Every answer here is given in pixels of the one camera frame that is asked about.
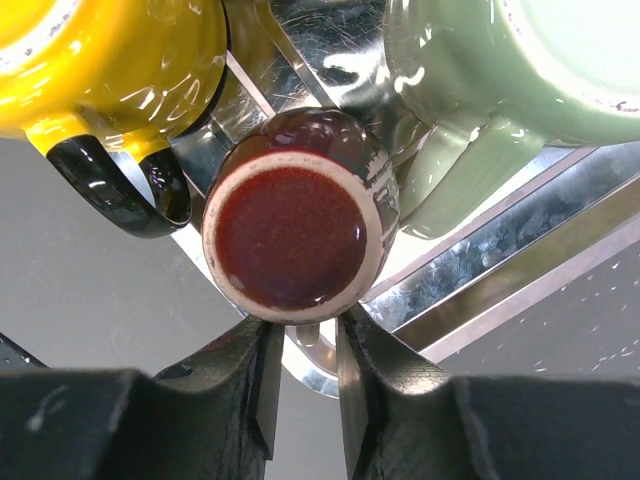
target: ceramic cup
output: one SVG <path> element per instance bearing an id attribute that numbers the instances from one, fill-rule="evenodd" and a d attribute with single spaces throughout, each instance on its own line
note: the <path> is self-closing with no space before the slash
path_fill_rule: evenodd
<path id="1" fill-rule="evenodd" d="M 170 142 L 208 118 L 220 91 L 222 1 L 0 0 L 0 12 L 0 137 L 29 140 L 128 233 L 187 225 Z M 149 200 L 112 154 L 138 164 Z"/>
<path id="2" fill-rule="evenodd" d="M 402 216 L 459 225 L 543 145 L 640 139 L 640 4 L 389 0 L 396 91 L 435 125 L 407 168 Z"/>
<path id="3" fill-rule="evenodd" d="M 315 323 L 371 287 L 398 218 L 378 140 L 338 110 L 297 109 L 229 153 L 208 196 L 203 246 L 217 286 L 239 308 Z"/>

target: dark red mug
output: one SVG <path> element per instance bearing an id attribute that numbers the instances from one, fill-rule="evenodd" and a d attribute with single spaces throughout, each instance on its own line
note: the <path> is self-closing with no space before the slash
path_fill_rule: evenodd
<path id="1" fill-rule="evenodd" d="M 239 308 L 315 323 L 371 288 L 398 218 L 378 140 L 339 110 L 297 109 L 229 153 L 205 207 L 203 246 L 218 288 Z"/>

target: cream rim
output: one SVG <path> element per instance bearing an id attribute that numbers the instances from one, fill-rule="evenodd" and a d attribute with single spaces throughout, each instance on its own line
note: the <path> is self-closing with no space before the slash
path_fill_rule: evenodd
<path id="1" fill-rule="evenodd" d="M 217 225 L 220 213 L 218 206 L 222 205 L 238 185 L 248 178 L 262 172 L 285 167 L 305 168 L 338 183 L 359 206 L 367 229 L 364 258 L 352 282 L 329 301 L 318 306 L 295 311 L 266 308 L 240 293 L 231 284 L 222 269 L 216 268 L 216 265 L 219 265 L 219 259 L 213 248 L 216 237 L 215 228 L 213 227 Z M 373 284 L 384 255 L 382 241 L 380 240 L 383 233 L 382 223 L 373 195 L 365 188 L 362 180 L 325 157 L 306 152 L 273 152 L 251 160 L 233 170 L 213 190 L 205 207 L 202 225 L 205 258 L 218 288 L 239 308 L 275 323 L 316 323 L 342 313 L 360 299 Z"/>

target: glossy glaze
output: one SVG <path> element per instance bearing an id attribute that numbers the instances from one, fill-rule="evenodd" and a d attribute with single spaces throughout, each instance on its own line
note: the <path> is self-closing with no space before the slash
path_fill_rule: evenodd
<path id="1" fill-rule="evenodd" d="M 544 143 L 640 138 L 640 69 L 628 66 L 638 34 L 622 21 L 638 13 L 621 0 L 548 9 L 535 0 L 390 0 L 385 49 L 396 91 L 437 124 L 407 175 L 403 214 L 420 205 L 409 220 L 438 236 Z"/>
<path id="2" fill-rule="evenodd" d="M 347 112 L 376 136 L 394 165 L 416 153 L 428 127 L 393 90 L 382 39 L 386 0 L 224 4 L 228 81 L 211 118 L 190 138 L 198 153 L 179 146 L 200 192 L 207 192 L 226 154 L 257 125 L 305 106 Z"/>
<path id="3" fill-rule="evenodd" d="M 219 1 L 9 3 L 3 22 L 21 25 L 22 35 L 0 37 L 0 132 L 25 131 L 43 154 L 91 133 L 142 161 L 187 129 L 216 91 L 226 50 Z M 49 33 L 25 33 L 56 8 Z M 17 56 L 17 46 L 28 54 Z"/>
<path id="4" fill-rule="evenodd" d="M 184 226 L 188 186 L 169 140 L 217 90 L 226 51 L 220 1 L 0 0 L 0 11 L 0 136 L 26 134 L 76 191 L 134 235 Z M 155 205 L 108 151 L 139 163 Z"/>
<path id="5" fill-rule="evenodd" d="M 296 182 L 291 169 L 307 173 Z M 245 311 L 292 324 L 330 318 L 380 272 L 398 226 L 397 195 L 388 156 L 352 117 L 318 108 L 282 113 L 222 166 L 205 207 L 205 257 L 218 287 Z"/>
<path id="6" fill-rule="evenodd" d="M 91 135 L 60 142 L 47 159 L 96 210 L 135 236 L 166 235 L 191 218 L 189 189 L 170 149 L 152 153 L 140 163 L 157 207 L 144 199 Z"/>
<path id="7" fill-rule="evenodd" d="M 280 310 L 334 298 L 355 278 L 367 243 L 349 194 L 302 168 L 249 178 L 222 206 L 217 228 L 220 268 L 244 295 Z"/>

